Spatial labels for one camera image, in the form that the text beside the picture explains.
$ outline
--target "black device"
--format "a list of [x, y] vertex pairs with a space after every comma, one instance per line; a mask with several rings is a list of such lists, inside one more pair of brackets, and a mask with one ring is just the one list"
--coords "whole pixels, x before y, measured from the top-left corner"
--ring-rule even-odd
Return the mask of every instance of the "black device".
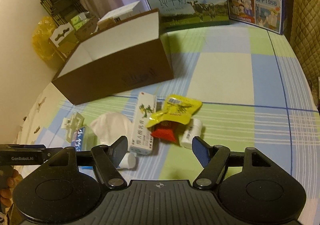
[[[0, 148], [0, 165], [41, 164], [13, 191], [25, 219], [21, 224], [300, 224], [305, 190], [256, 148], [231, 152], [195, 137], [192, 150], [204, 169], [192, 185], [188, 180], [127, 185], [115, 168], [127, 146], [121, 137], [112, 146], [83, 152]], [[78, 166], [92, 166], [97, 180]], [[242, 172], [225, 179], [232, 166], [242, 166]]]

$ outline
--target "tablecloth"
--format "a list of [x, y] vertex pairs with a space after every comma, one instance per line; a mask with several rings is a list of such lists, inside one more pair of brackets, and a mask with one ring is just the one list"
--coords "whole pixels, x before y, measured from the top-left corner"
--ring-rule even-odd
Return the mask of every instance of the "tablecloth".
[[[203, 122], [203, 139], [232, 151], [258, 148], [303, 185], [307, 202], [299, 220], [318, 225], [320, 117], [285, 37], [238, 23], [170, 32], [169, 37], [175, 79], [78, 106], [50, 84], [25, 121], [20, 142], [68, 146], [60, 126], [74, 112], [86, 124], [107, 111], [132, 120], [140, 91], [159, 100], [172, 93], [199, 99], [203, 105], [195, 117]], [[140, 156], [138, 167], [122, 175], [128, 181], [193, 181], [201, 170], [191, 150], [156, 140], [153, 154]], [[228, 175], [240, 170], [230, 168]]]

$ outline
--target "human hand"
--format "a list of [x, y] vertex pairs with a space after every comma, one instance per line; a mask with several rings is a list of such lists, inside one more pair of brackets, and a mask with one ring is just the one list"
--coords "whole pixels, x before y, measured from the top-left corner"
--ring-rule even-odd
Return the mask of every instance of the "human hand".
[[12, 198], [12, 192], [10, 188], [15, 188], [18, 183], [17, 178], [19, 176], [21, 176], [19, 172], [14, 169], [12, 177], [7, 179], [7, 185], [9, 188], [0, 190], [0, 202], [7, 207], [10, 207], [12, 204], [10, 200]]

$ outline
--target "green milk box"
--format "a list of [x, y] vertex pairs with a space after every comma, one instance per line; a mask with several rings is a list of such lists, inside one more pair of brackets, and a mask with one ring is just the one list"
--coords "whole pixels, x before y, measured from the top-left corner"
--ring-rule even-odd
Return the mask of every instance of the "green milk box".
[[227, 0], [148, 0], [167, 31], [229, 24]]

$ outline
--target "white box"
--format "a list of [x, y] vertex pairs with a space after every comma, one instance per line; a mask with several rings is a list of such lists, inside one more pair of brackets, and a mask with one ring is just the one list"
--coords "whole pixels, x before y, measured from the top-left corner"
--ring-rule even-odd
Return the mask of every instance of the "white box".
[[144, 11], [145, 10], [142, 6], [142, 3], [140, 1], [137, 1], [110, 11], [98, 21], [98, 26], [100, 29], [104, 29], [116, 22], [130, 18]]
[[136, 105], [133, 128], [129, 138], [128, 150], [137, 154], [148, 155], [152, 152], [153, 137], [145, 125], [149, 117], [155, 112], [157, 97], [145, 92], [140, 92]]

